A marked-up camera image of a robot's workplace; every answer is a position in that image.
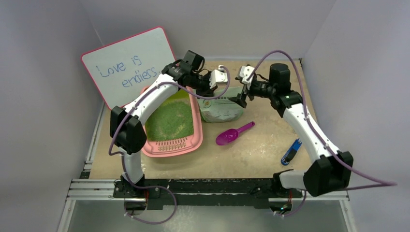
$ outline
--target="gray wall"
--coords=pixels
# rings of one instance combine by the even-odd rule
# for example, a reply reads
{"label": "gray wall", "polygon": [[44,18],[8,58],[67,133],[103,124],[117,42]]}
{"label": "gray wall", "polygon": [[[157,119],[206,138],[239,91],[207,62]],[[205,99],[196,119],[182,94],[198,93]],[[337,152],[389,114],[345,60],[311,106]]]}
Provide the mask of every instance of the gray wall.
{"label": "gray wall", "polygon": [[104,44],[163,26],[177,57],[301,58],[336,0],[81,0]]}
{"label": "gray wall", "polygon": [[77,0],[0,2],[0,231],[55,231],[101,99],[80,55],[101,46]]}
{"label": "gray wall", "polygon": [[410,228],[409,22],[409,1],[338,0],[303,62],[323,130],[354,168],[399,183],[350,192],[361,232]]}

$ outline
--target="pink tray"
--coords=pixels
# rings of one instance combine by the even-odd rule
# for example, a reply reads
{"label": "pink tray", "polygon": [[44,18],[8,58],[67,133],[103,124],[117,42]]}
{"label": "pink tray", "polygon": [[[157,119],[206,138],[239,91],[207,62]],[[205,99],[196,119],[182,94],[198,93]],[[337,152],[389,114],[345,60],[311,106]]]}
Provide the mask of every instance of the pink tray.
{"label": "pink tray", "polygon": [[168,141],[149,141],[147,139],[142,152],[149,157],[170,157],[178,156],[196,150],[202,143],[202,122],[199,105],[194,96],[190,94],[190,104],[193,119],[193,135]]}

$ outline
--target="wooden table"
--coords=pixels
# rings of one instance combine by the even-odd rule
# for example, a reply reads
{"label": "wooden table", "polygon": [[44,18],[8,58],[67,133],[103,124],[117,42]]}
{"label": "wooden table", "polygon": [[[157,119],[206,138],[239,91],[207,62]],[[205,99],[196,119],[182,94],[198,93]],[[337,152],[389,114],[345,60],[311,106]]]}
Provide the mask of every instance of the wooden table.
{"label": "wooden table", "polygon": [[[289,66],[292,89],[300,93],[296,74],[289,61],[266,61],[259,67],[257,73],[268,77],[269,66],[275,62],[286,63]],[[308,108],[315,117],[302,68],[298,60],[295,62],[303,80]],[[230,70],[231,86],[240,86],[240,83],[234,80],[239,68],[246,64],[254,67],[257,61],[207,61],[205,67],[213,70],[221,64]],[[310,166],[310,161],[303,145],[288,166],[280,163],[280,159],[298,136],[270,106],[270,101],[255,98],[254,101],[247,100],[247,102],[248,106],[244,114],[237,121],[203,122],[204,140],[202,145],[193,152],[169,158],[151,158],[142,154],[142,167],[146,178],[263,178],[272,177],[273,173],[287,169],[306,170]],[[108,156],[111,142],[109,115],[109,110],[106,109],[102,116],[103,121],[100,123],[99,138],[95,144],[90,179],[116,179],[122,173],[119,155]],[[221,132],[230,128],[239,128],[250,121],[255,121],[256,125],[243,133],[234,143],[227,146],[215,144],[215,138]]]}

